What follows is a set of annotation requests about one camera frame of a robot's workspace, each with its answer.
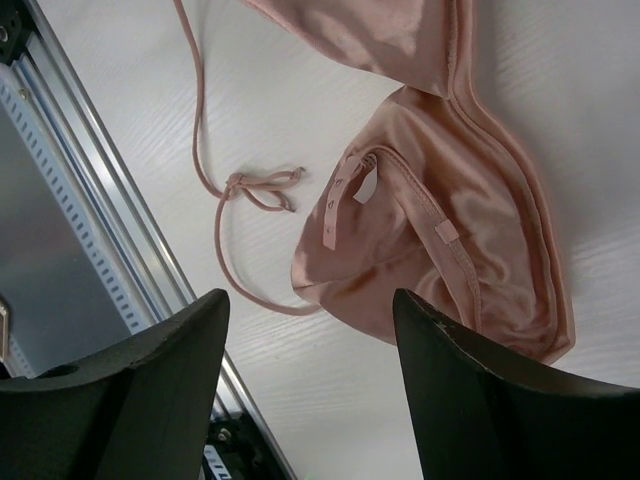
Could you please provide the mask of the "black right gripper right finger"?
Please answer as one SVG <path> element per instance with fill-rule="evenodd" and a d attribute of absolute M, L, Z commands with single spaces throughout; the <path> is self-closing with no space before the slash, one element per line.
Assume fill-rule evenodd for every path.
<path fill-rule="evenodd" d="M 409 290 L 393 318 L 424 478 L 638 478 L 638 389 L 531 360 Z"/>

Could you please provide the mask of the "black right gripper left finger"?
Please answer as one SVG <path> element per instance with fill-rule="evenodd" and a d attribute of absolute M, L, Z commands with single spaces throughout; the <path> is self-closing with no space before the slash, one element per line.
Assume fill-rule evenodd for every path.
<path fill-rule="evenodd" d="M 216 289 L 100 352 L 2 381 L 2 478 L 198 478 L 228 323 Z"/>

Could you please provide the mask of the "pink satin bra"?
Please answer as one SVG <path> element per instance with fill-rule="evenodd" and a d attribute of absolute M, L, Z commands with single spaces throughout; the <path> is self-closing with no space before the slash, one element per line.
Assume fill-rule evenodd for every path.
<path fill-rule="evenodd" d="M 534 160 L 477 96 L 473 1 L 258 1 L 318 52 L 394 79 L 344 151 L 291 266 L 298 307 L 394 343 L 409 289 L 467 328 L 552 363 L 575 342 Z"/>

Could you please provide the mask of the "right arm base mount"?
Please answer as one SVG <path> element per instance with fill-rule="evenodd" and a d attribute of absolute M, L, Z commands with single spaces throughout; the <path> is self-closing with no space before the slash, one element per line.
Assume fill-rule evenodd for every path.
<path fill-rule="evenodd" d="M 10 65 L 16 60 L 28 39 L 23 9 L 18 1 L 1 0 L 1 63 Z"/>

